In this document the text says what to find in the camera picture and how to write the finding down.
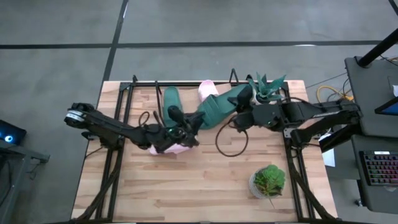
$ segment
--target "potted plant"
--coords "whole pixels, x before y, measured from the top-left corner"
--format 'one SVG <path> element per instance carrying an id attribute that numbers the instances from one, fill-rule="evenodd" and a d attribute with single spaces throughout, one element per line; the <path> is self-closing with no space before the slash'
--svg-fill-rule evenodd
<path id="1" fill-rule="evenodd" d="M 279 94 L 275 94 L 275 92 L 278 91 L 279 88 L 283 85 L 285 77 L 286 75 L 268 84 L 267 75 L 264 74 L 264 76 L 262 76 L 261 78 L 260 74 L 257 73 L 258 84 L 256 84 L 253 78 L 250 75 L 248 75 L 246 79 L 249 81 L 249 84 L 253 88 L 254 101 L 257 104 L 263 104 L 281 99 L 282 96 Z"/>
<path id="2" fill-rule="evenodd" d="M 274 198 L 282 195 L 285 172 L 275 165 L 259 169 L 249 180 L 251 193 L 257 198 Z"/>

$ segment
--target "wooden tabletop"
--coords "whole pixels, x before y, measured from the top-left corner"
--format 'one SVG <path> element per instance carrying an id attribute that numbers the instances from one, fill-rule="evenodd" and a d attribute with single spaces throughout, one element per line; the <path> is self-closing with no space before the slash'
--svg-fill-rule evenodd
<path id="1" fill-rule="evenodd" d="M 308 99 L 304 82 L 288 81 L 291 96 Z M 114 116 L 120 82 L 104 82 L 98 110 Z M 230 88 L 218 86 L 219 92 Z M 185 113 L 199 104 L 194 87 L 179 88 Z M 157 110 L 153 87 L 135 87 L 129 114 L 129 124 L 138 125 L 145 111 Z M 151 116 L 148 123 L 155 123 Z M 238 157 L 222 156 L 215 147 L 220 126 L 198 133 L 200 145 L 180 154 L 151 155 L 126 141 L 119 178 L 114 222 L 274 222 L 294 221 L 296 213 L 289 170 L 281 133 L 266 128 L 248 129 L 249 145 Z M 243 133 L 225 128 L 219 145 L 226 153 L 240 151 L 245 143 Z M 99 148 L 99 142 L 89 144 L 87 153 Z M 333 216 L 337 217 L 322 154 L 318 147 L 303 150 L 311 191 Z M 72 218 L 78 217 L 94 199 L 101 185 L 106 149 L 92 154 L 84 163 L 73 208 Z M 249 191 L 251 174 L 261 167 L 275 164 L 286 173 L 282 196 L 256 199 Z M 106 198 L 104 209 L 108 209 Z M 300 198 L 307 214 L 303 193 Z"/>

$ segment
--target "rgb keyboard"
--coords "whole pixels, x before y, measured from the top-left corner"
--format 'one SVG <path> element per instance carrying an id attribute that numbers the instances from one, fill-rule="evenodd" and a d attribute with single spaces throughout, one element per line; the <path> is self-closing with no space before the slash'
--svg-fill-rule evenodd
<path id="1" fill-rule="evenodd" d="M 397 152 L 362 152 L 362 159 L 369 185 L 398 186 Z"/>

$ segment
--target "green succulent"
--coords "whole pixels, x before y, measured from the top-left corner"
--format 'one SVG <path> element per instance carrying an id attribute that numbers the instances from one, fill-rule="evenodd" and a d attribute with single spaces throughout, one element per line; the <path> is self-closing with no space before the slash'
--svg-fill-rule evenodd
<path id="1" fill-rule="evenodd" d="M 264 74 L 264 76 L 261 77 L 257 72 L 258 85 L 253 79 L 249 79 L 249 84 L 256 90 L 257 95 L 263 100 L 275 101 L 282 98 L 281 95 L 274 93 L 283 85 L 285 77 L 286 75 L 272 81 L 270 84 L 267 84 L 267 75 Z"/>
<path id="2" fill-rule="evenodd" d="M 266 196 L 282 195 L 285 185 L 285 172 L 275 165 L 269 165 L 256 174 L 254 184 Z"/>

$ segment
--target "gray floor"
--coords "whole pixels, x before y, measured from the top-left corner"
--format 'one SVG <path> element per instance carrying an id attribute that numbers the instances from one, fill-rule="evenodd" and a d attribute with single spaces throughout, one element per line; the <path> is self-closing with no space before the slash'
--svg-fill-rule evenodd
<path id="1" fill-rule="evenodd" d="M 122 0 L 2 0 L 2 44 L 112 42 Z M 387 0 L 130 0 L 120 43 L 206 41 L 381 40 L 398 16 Z M 118 49 L 110 80 L 226 79 L 267 73 L 306 86 L 345 72 L 344 58 L 372 46 Z M 51 154 L 27 179 L 13 223 L 68 220 L 87 142 L 64 125 L 77 101 L 95 104 L 109 49 L 0 50 L 0 119 L 28 131 L 24 145 Z M 398 55 L 393 47 L 384 56 Z M 340 89 L 346 76 L 325 85 Z M 308 97 L 316 102 L 315 85 Z M 330 92 L 321 93 L 325 100 Z M 330 177 L 344 220 L 396 223 L 398 215 L 357 208 L 353 180 Z"/>

